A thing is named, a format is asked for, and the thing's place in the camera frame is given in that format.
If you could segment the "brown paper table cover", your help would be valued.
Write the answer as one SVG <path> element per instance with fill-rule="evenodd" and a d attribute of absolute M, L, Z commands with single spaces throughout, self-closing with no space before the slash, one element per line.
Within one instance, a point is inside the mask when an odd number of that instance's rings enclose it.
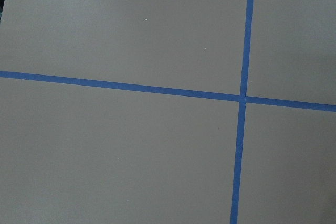
<path fill-rule="evenodd" d="M 4 0 L 1 223 L 335 223 L 335 0 Z"/>

